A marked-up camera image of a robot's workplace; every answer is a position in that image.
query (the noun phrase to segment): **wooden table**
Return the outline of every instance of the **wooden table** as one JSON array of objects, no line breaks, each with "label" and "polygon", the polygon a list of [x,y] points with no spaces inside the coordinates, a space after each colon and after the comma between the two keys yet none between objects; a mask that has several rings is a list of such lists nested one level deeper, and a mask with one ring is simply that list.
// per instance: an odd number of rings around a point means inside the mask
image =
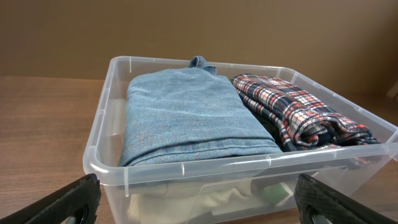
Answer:
[{"label": "wooden table", "polygon": [[[0,77],[0,218],[83,176],[82,157],[103,80]],[[398,104],[351,100],[398,124]],[[398,165],[391,161],[353,198],[398,221]],[[114,223],[102,191],[96,223]],[[296,209],[228,223],[298,223]]]}]

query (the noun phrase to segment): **plaid flannel fabric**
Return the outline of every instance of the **plaid flannel fabric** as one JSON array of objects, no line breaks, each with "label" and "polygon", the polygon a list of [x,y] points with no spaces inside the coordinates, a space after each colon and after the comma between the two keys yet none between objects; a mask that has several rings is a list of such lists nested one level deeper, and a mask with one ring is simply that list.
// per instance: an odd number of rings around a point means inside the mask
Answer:
[{"label": "plaid flannel fabric", "polygon": [[378,143],[365,125],[280,78],[242,74],[233,85],[246,105],[278,128],[284,151]]}]

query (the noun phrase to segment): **brown wall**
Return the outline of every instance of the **brown wall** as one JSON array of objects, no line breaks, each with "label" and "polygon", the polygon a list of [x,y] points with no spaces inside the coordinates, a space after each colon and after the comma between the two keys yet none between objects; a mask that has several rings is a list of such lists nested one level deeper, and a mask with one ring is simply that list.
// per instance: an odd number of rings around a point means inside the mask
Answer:
[{"label": "brown wall", "polygon": [[103,79],[118,55],[275,65],[337,92],[396,81],[397,0],[0,2],[0,74]]}]

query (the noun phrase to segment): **translucent plastic box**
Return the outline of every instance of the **translucent plastic box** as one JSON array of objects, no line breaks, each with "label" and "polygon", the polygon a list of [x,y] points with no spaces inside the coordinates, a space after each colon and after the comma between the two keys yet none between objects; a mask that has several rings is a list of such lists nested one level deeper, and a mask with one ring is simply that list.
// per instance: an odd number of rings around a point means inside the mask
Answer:
[{"label": "translucent plastic box", "polygon": [[228,78],[279,77],[307,90],[344,116],[365,124],[383,144],[132,167],[117,167],[126,127],[126,93],[136,76],[187,67],[188,60],[112,59],[83,156],[86,174],[104,185],[116,223],[218,223],[296,206],[301,173],[351,195],[390,159],[398,128],[329,89],[282,67],[212,63]]}]

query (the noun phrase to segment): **black object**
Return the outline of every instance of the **black object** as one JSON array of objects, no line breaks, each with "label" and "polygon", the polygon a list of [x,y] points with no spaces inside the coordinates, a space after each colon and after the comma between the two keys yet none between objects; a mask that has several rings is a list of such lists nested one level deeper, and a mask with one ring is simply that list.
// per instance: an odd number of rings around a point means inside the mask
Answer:
[{"label": "black object", "polygon": [[67,223],[93,224],[101,198],[100,182],[88,174],[0,220],[0,224]]},{"label": "black object", "polygon": [[397,224],[307,174],[300,174],[294,198],[301,224]]}]

